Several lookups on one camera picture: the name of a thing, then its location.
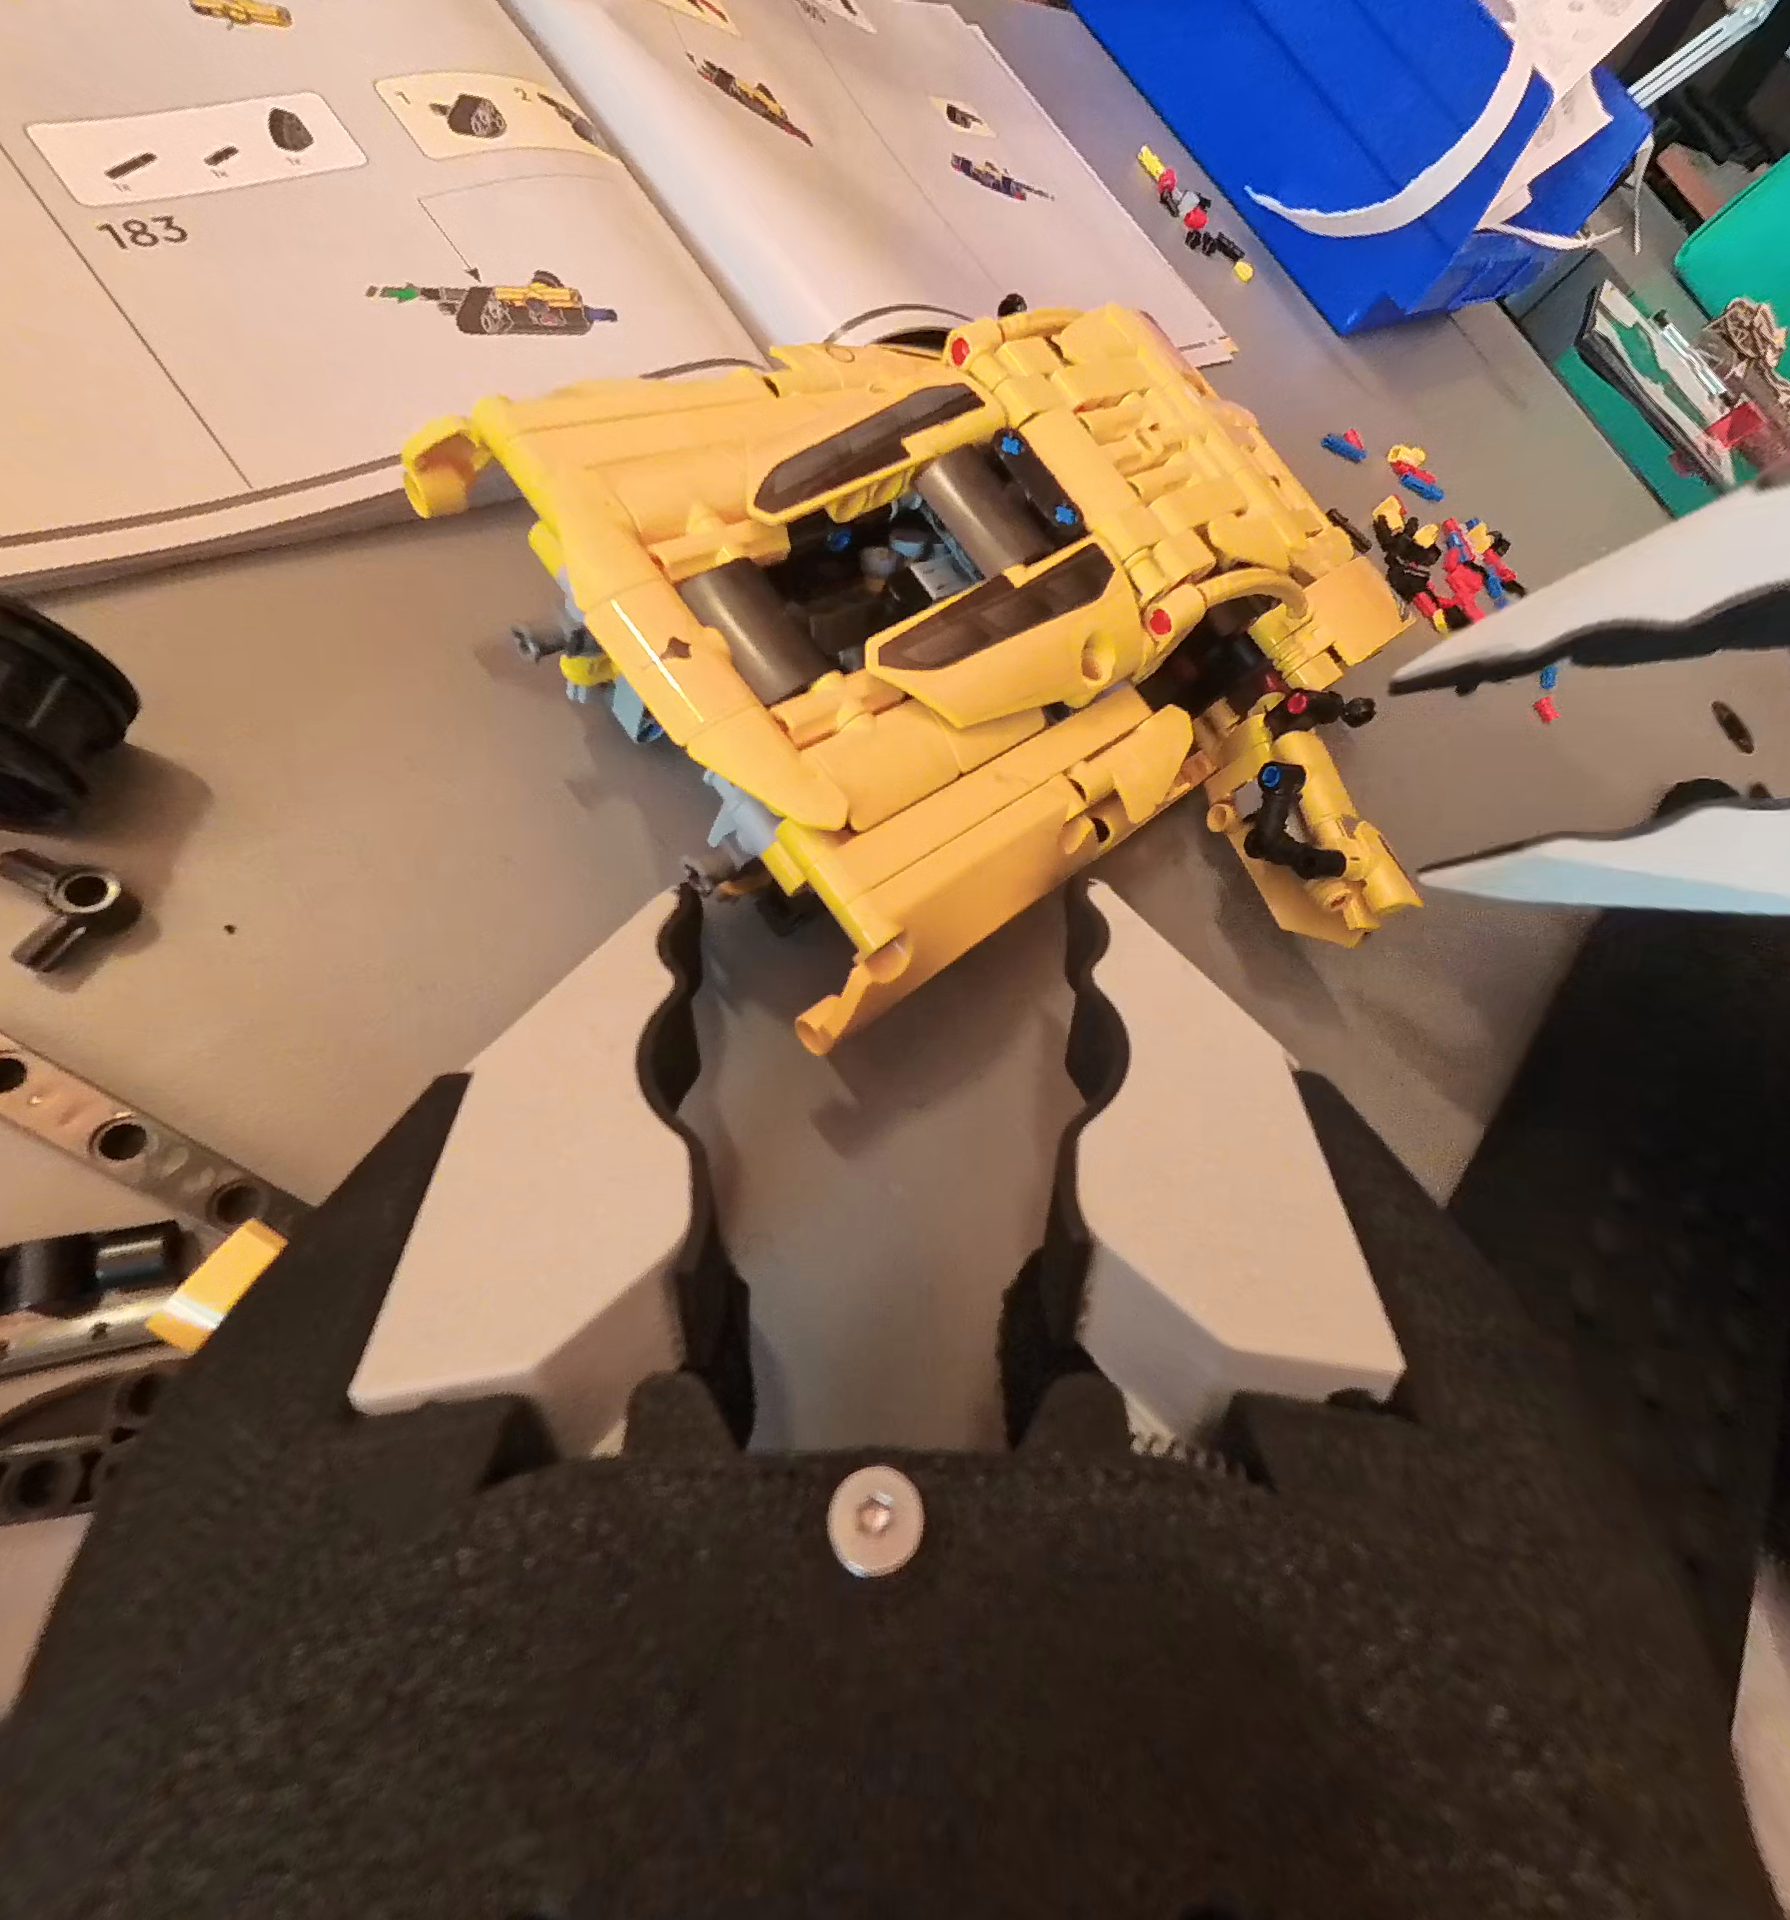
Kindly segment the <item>pile of red blue pins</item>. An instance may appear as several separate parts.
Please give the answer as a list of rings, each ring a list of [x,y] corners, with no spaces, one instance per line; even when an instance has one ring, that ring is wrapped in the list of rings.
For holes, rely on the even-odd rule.
[[[1416,618],[1450,636],[1519,602],[1527,589],[1508,565],[1509,543],[1482,518],[1421,518],[1412,507],[1440,507],[1446,490],[1428,467],[1428,453],[1394,443],[1387,454],[1396,493],[1372,512],[1370,530],[1328,512],[1359,554],[1377,554],[1390,595]]]

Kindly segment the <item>pile of black yellow bricks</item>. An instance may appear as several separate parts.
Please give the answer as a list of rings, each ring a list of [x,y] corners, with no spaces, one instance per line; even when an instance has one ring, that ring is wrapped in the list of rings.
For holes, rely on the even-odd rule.
[[[79,1519],[311,1202],[0,1029],[0,1122],[157,1215],[0,1247],[0,1530]]]

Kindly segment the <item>cluster of red black pins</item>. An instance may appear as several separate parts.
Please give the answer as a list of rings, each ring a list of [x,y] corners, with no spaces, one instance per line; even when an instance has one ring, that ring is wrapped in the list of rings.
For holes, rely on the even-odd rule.
[[[1139,149],[1139,166],[1157,192],[1162,209],[1177,224],[1191,253],[1224,261],[1240,284],[1253,284],[1256,270],[1244,248],[1214,220],[1210,196],[1186,187],[1174,166],[1155,149]]]

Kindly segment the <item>building instruction booklet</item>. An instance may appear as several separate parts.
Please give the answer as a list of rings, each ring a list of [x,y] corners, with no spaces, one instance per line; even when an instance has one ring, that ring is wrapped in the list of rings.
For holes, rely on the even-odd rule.
[[[1233,344],[949,5],[0,3],[0,587],[403,516],[429,419],[1118,301]]]

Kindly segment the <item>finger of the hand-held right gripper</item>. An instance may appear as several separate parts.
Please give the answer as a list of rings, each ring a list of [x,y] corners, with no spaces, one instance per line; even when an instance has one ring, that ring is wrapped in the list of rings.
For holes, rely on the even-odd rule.
[[[1424,867],[1477,900],[1790,918],[1790,799],[1709,799],[1620,832],[1556,832]]]
[[[1762,652],[1790,652],[1790,465],[1446,637],[1388,690]]]

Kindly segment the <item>green container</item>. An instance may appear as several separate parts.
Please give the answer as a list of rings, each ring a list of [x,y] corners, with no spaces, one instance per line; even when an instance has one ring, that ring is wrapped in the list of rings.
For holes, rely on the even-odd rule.
[[[1747,182],[1657,274],[1581,259],[1528,332],[1670,516],[1790,457],[1790,158]]]

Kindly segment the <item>black toy wheel rim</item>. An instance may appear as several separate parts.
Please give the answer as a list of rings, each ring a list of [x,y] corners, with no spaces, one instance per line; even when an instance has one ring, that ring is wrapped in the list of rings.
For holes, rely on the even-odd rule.
[[[76,829],[93,765],[140,714],[132,682],[29,602],[0,595],[0,829]]]

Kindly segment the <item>yellow toy brick car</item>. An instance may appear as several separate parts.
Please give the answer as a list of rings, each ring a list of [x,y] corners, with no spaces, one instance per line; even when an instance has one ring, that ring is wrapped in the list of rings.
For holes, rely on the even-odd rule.
[[[418,516],[493,470],[566,682],[716,792],[697,886],[810,900],[853,946],[796,1019],[813,1054],[1195,794],[1292,934],[1421,903],[1328,749],[1411,615],[1146,313],[587,380],[403,447]]]

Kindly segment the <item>grey desk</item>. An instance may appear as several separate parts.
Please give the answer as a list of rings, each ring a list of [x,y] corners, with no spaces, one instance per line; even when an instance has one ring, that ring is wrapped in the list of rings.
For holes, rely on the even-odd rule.
[[[1060,13],[968,5],[1104,179],[1155,118]],[[1337,341],[1256,248],[1253,290],[1193,264],[1240,344],[1222,393],[1254,411],[1346,513],[1385,490],[1316,445],[1331,428],[1425,443],[1469,513],[1500,523],[1530,587],[1649,536],[1664,513],[1496,308]],[[150,922],[79,988],[6,949],[0,1026],[140,1097],[306,1198],[322,1198],[444,1071],[461,1068],[677,873],[705,794],[593,708],[572,708],[507,627],[552,592],[517,507],[186,565],[49,611],[132,676],[142,714],[86,852]],[[1717,660],[1584,675],[1544,730],[1511,687],[1411,697],[1362,736],[1352,784],[1411,867],[1544,825],[1620,828],[1670,782],[1738,757],[1709,704],[1790,788],[1790,671]],[[1107,886],[1331,1078],[1444,1198],[1573,958],[1581,918],[1432,898],[1359,954],[1285,947],[1198,817],[1105,864]],[[995,1322],[1042,1235],[1074,1111],[1058,901],[956,964],[828,1063],[794,1014],[845,959],[823,927],[709,929],[692,1122],[762,1336],[763,1447],[1000,1447]],[[148,1218],[0,1124],[0,1245]],[[0,1530],[0,1716],[85,1521]],[[1749,1806],[1790,1904],[1790,1572],[1749,1628]]]

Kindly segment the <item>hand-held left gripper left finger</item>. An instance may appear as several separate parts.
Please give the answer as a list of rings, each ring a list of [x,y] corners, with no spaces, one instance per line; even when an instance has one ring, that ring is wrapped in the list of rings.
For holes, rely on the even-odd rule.
[[[559,1448],[601,1448],[644,1380],[692,1374],[749,1443],[749,1291],[682,1116],[701,924],[692,888],[650,900],[468,1065],[358,1413],[514,1396]]]

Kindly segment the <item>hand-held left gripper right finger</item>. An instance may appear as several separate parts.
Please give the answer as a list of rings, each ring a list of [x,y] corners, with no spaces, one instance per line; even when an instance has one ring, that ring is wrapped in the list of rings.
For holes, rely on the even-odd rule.
[[[1078,1111],[1005,1294],[1009,1443],[1090,1374],[1184,1445],[1244,1395],[1387,1409],[1405,1355],[1292,1052],[1105,884],[1065,921]]]

